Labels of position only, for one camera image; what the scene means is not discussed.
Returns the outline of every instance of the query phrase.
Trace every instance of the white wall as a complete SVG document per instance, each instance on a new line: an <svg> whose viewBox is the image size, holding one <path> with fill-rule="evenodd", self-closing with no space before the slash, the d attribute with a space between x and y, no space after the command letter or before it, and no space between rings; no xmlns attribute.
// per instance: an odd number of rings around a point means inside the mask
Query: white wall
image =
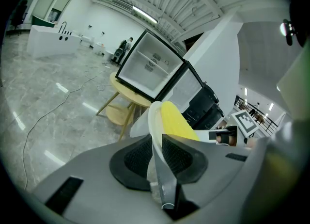
<svg viewBox="0 0 310 224"><path fill-rule="evenodd" d="M60 16L56 27L60 28L62 23L66 21L66 30L77 30L81 32L86 15L92 4L91 0L70 0Z"/></svg>
<svg viewBox="0 0 310 224"><path fill-rule="evenodd" d="M233 108L239 81L239 45L237 34L242 27L236 9L229 11L218 25L205 32L194 52L188 51L188 61L202 81L206 81L219 99L219 107L225 115Z"/></svg>
<svg viewBox="0 0 310 224"><path fill-rule="evenodd" d="M123 40L130 37L134 38L133 45L144 30L144 27L130 18L96 3L91 5L81 26L84 36L94 37L95 42L103 43L111 52L114 52Z"/></svg>
<svg viewBox="0 0 310 224"><path fill-rule="evenodd" d="M225 115L232 110L239 79L239 45L237 36L225 44L225 48L213 47L206 58L194 65L219 99L219 107Z"/></svg>

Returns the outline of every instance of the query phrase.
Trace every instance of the white counter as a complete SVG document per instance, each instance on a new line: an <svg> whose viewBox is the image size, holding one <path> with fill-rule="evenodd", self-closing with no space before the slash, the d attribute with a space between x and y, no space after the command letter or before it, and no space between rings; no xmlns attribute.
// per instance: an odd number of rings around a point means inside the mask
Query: white counter
<svg viewBox="0 0 310 224"><path fill-rule="evenodd" d="M80 37L73 33L67 35L58 31L55 28L32 26L27 52L33 58L75 53L79 47Z"/></svg>

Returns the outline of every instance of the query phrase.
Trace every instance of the open fridge door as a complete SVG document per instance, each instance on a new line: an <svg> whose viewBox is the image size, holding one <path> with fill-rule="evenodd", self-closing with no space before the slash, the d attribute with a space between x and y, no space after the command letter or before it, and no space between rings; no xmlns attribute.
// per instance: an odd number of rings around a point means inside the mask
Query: open fridge door
<svg viewBox="0 0 310 224"><path fill-rule="evenodd" d="M128 53L116 78L155 100L183 62L167 43L146 30Z"/></svg>
<svg viewBox="0 0 310 224"><path fill-rule="evenodd" d="M178 78L170 91L162 101L173 102L179 111L183 113L188 107L189 102L202 89L203 82L197 75L189 62L184 66L183 74Z"/></svg>

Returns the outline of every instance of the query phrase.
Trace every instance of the black faucet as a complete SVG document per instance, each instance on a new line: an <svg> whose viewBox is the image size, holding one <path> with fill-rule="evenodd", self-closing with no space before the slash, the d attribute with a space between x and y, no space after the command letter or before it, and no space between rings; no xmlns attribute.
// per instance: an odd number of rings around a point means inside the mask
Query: black faucet
<svg viewBox="0 0 310 224"><path fill-rule="evenodd" d="M64 23L66 23L66 25L65 25L65 27L63 28L63 31L65 30L65 28L66 28L66 26L67 26L67 22L66 21L64 21L62 24L64 24Z"/></svg>

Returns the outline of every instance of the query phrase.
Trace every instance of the yellow object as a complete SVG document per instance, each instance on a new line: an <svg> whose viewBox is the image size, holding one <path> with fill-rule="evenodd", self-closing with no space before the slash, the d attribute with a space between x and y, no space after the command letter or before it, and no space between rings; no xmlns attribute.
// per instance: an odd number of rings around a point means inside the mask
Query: yellow object
<svg viewBox="0 0 310 224"><path fill-rule="evenodd" d="M195 131L172 102L166 101L161 105L161 119L166 134L199 141Z"/></svg>

